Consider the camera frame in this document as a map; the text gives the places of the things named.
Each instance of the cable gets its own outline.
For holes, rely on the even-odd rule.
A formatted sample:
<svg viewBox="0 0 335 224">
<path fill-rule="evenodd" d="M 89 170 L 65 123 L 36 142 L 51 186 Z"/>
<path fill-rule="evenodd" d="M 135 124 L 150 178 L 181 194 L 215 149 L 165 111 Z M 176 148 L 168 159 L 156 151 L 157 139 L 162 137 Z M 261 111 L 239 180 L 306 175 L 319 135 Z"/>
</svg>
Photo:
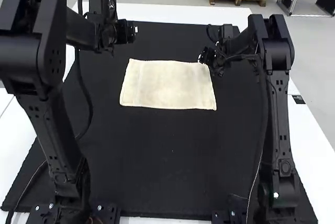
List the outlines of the cable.
<svg viewBox="0 0 335 224">
<path fill-rule="evenodd" d="M 78 14 L 79 15 L 83 15 L 83 0 L 78 0 Z M 84 128 L 81 130 L 80 133 L 78 133 L 78 135 L 76 135 L 76 140 L 80 140 L 88 131 L 91 123 L 92 123 L 92 119 L 93 119 L 93 103 L 92 103 L 92 98 L 90 96 L 90 93 L 88 92 L 88 89 L 84 83 L 84 79 L 82 76 L 82 70 L 81 70 L 81 65 L 80 65 L 80 57 L 79 57 L 79 48 L 75 47 L 74 48 L 74 62 L 76 64 L 76 75 L 77 75 L 77 79 L 79 82 L 79 86 L 84 94 L 85 100 L 87 102 L 88 105 L 88 118 L 87 118 L 87 123 L 84 126 Z"/>
<path fill-rule="evenodd" d="M 263 146 L 264 146 L 264 141 L 265 141 L 267 121 L 268 121 L 268 111 L 269 111 L 269 101 L 267 100 L 267 92 L 266 92 L 266 77 L 265 77 L 264 70 L 263 70 L 263 62 L 260 56 L 256 57 L 256 68 L 257 68 L 257 71 L 260 77 L 261 104 L 263 105 L 263 110 L 262 110 L 261 134 L 260 134 L 259 141 L 257 142 L 257 148 L 256 148 L 257 152 L 255 153 L 254 165 L 253 165 L 253 167 L 256 167 L 255 169 L 256 171 L 254 171 L 255 176 L 251 183 L 249 196 L 248 196 L 247 219 L 246 219 L 247 224 L 248 224 L 251 194 L 252 194 L 252 191 L 253 191 L 257 176 L 258 176 L 258 172 L 260 169 L 261 161 L 262 161 Z"/>
<path fill-rule="evenodd" d="M 212 27 L 212 24 L 208 24 L 206 26 L 206 34 L 208 36 L 208 38 L 213 42 L 216 43 L 218 40 L 213 39 L 213 37 L 211 37 L 210 33 L 209 33 L 209 29 Z"/>
<path fill-rule="evenodd" d="M 93 119 L 93 103 L 92 103 L 92 99 L 91 96 L 88 92 L 87 87 L 85 86 L 84 80 L 83 80 L 83 76 L 82 76 L 82 72 L 81 72 L 81 66 L 80 66 L 80 58 L 79 58 L 79 49 L 78 48 L 74 48 L 74 57 L 75 57 L 75 64 L 76 64 L 76 75 L 77 75 L 77 79 L 79 82 L 79 86 L 82 89 L 82 92 L 85 96 L 86 102 L 88 104 L 88 118 L 87 118 L 87 123 L 85 125 L 85 127 L 81 130 L 81 132 L 75 136 L 76 140 L 80 140 L 88 131 L 91 123 L 92 123 L 92 119 Z"/>
<path fill-rule="evenodd" d="M 21 200 L 22 200 L 24 194 L 26 193 L 28 187 L 30 186 L 31 182 L 37 177 L 37 175 L 39 175 L 43 171 L 42 168 L 44 168 L 44 166 L 47 167 L 46 165 L 47 165 L 47 161 L 44 160 L 43 163 L 40 164 L 40 166 L 36 169 L 36 171 L 34 172 L 34 174 L 32 175 L 32 177 L 30 178 L 27 186 L 23 190 L 21 196 L 19 197 L 19 200 L 17 201 L 15 207 L 8 212 L 8 215 L 7 215 L 7 218 L 6 218 L 6 222 L 5 222 L 6 224 L 11 224 L 14 212 L 15 212 L 16 208 L 18 207 L 19 203 L 21 202 Z"/>
</svg>

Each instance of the gray floor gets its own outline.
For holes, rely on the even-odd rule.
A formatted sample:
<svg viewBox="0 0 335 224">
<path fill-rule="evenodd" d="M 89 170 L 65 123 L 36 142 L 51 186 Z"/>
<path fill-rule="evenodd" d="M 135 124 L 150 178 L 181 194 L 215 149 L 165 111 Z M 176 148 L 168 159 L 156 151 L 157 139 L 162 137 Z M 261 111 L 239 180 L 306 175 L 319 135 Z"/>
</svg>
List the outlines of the gray floor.
<svg viewBox="0 0 335 224">
<path fill-rule="evenodd" d="M 295 13 L 322 14 L 309 3 L 316 0 L 298 0 Z M 68 0 L 72 7 L 76 0 Z M 146 3 L 167 5 L 209 6 L 208 0 L 118 0 L 121 3 Z M 232 6 L 232 2 L 217 3 L 217 6 Z M 251 8 L 253 13 L 264 16 L 282 14 L 276 0 L 268 0 L 266 8 L 257 3 L 242 2 L 242 7 Z M 291 76 L 303 98 L 317 119 L 329 142 L 335 148 L 335 56 L 333 52 L 333 30 L 335 18 L 286 17 L 286 22 L 295 46 L 295 63 Z"/>
</svg>

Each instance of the black cable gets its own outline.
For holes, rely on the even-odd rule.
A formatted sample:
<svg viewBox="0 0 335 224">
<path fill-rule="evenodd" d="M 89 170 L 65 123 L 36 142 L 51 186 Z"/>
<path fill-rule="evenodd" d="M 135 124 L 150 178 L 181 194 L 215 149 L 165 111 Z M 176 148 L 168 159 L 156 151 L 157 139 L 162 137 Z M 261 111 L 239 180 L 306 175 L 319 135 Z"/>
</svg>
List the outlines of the black cable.
<svg viewBox="0 0 335 224">
<path fill-rule="evenodd" d="M 247 224 L 248 224 L 248 212 L 249 212 L 251 194 L 254 188 L 254 184 L 255 184 L 255 181 L 258 175 L 260 163 L 262 160 L 263 147 L 264 147 L 264 141 L 265 141 L 265 135 L 266 135 L 266 129 L 267 129 L 267 121 L 269 117 L 269 101 L 267 100 L 266 77 L 265 77 L 265 73 L 263 70 L 263 61 L 259 55 L 258 57 L 256 57 L 256 68 L 259 74 L 261 104 L 263 105 L 263 108 L 262 108 L 262 123 L 261 123 L 261 130 L 260 130 L 261 134 L 257 142 L 256 153 L 255 153 L 254 161 L 253 161 L 253 174 L 255 176 L 254 176 L 253 181 L 251 182 L 249 197 L 248 197 Z"/>
<path fill-rule="evenodd" d="M 79 15 L 83 15 L 83 0 L 78 0 L 78 14 Z M 77 75 L 77 79 L 79 82 L 79 86 L 84 94 L 85 100 L 88 104 L 88 118 L 87 118 L 87 123 L 85 125 L 85 127 L 81 130 L 81 132 L 75 137 L 76 140 L 80 140 L 88 131 L 91 123 L 92 123 L 92 119 L 93 119 L 93 103 L 92 103 L 92 98 L 90 96 L 90 93 L 88 92 L 88 89 L 84 83 L 83 80 L 83 76 L 82 76 L 82 70 L 81 70 L 81 65 L 80 65 L 80 57 L 79 57 L 79 48 L 75 47 L 74 48 L 74 62 L 76 64 L 76 75 Z"/>
<path fill-rule="evenodd" d="M 211 37 L 210 33 L 209 33 L 209 29 L 212 27 L 212 24 L 208 24 L 206 26 L 206 34 L 208 36 L 208 38 L 213 42 L 216 43 L 218 40 L 213 39 L 213 37 Z"/>
<path fill-rule="evenodd" d="M 77 75 L 77 79 L 79 82 L 79 86 L 85 96 L 86 102 L 88 104 L 88 118 L 87 118 L 87 123 L 85 125 L 85 127 L 81 130 L 81 132 L 75 136 L 76 140 L 80 140 L 88 131 L 91 123 L 92 123 L 92 119 L 93 119 L 93 103 L 92 103 L 92 98 L 90 96 L 90 93 L 88 92 L 88 89 L 84 83 L 83 80 L 83 76 L 82 76 L 82 72 L 81 72 L 81 66 L 80 66 L 80 58 L 79 58 L 79 49 L 76 47 L 74 48 L 74 57 L 75 57 L 75 64 L 76 64 L 76 75 Z"/>
</svg>

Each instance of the white wire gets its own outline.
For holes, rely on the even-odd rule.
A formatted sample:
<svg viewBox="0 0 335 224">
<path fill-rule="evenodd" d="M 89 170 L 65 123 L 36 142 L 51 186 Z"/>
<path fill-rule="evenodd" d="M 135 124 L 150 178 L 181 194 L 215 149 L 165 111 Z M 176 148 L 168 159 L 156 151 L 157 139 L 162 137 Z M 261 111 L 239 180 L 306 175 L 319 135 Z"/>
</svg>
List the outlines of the white wire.
<svg viewBox="0 0 335 224">
<path fill-rule="evenodd" d="M 252 186 L 251 186 L 251 189 L 250 189 L 250 192 L 249 192 L 248 205 L 247 205 L 247 219 L 246 219 L 246 224 L 248 224 L 248 215 L 249 215 L 249 206 L 250 206 L 251 194 L 252 194 L 252 190 L 253 190 L 253 187 L 254 187 L 254 185 L 255 185 L 257 176 L 258 176 L 258 171 L 259 171 L 259 169 L 260 169 L 261 160 L 262 160 L 262 155 L 263 155 L 263 151 L 262 151 L 262 153 L 261 153 L 260 160 L 259 160 L 259 162 L 258 162 L 258 167 L 257 167 L 256 175 L 255 175 L 255 178 L 253 179 Z"/>
<path fill-rule="evenodd" d="M 40 164 L 40 166 L 36 169 L 36 171 L 33 173 L 32 177 L 30 178 L 27 186 L 25 187 L 25 189 L 23 190 L 19 200 L 16 203 L 16 206 L 14 207 L 14 211 L 16 210 L 17 206 L 19 205 L 21 198 L 23 197 L 23 195 L 25 194 L 27 188 L 30 186 L 31 181 L 33 180 L 33 178 L 35 177 L 35 175 L 37 174 L 37 172 L 41 169 L 41 167 L 44 165 L 44 163 L 46 163 L 47 160 L 44 160 L 42 164 Z"/>
</svg>

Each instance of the metal frame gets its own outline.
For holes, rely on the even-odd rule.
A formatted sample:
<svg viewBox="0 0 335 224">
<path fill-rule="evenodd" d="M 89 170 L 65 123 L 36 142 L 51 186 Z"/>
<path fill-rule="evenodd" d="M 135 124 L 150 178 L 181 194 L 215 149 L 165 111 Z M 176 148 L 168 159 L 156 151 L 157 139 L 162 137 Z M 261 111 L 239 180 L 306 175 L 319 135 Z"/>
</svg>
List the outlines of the metal frame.
<svg viewBox="0 0 335 224">
<path fill-rule="evenodd" d="M 329 15 L 309 15 L 309 14 L 297 15 L 297 14 L 293 14 L 293 10 L 294 10 L 294 7 L 295 7 L 296 3 L 297 3 L 297 0 L 292 0 L 291 5 L 288 8 L 283 4 L 282 0 L 277 0 L 278 6 L 285 12 L 285 14 L 287 16 L 293 16 L 293 17 L 333 17 L 334 16 L 334 14 L 329 14 Z"/>
</svg>

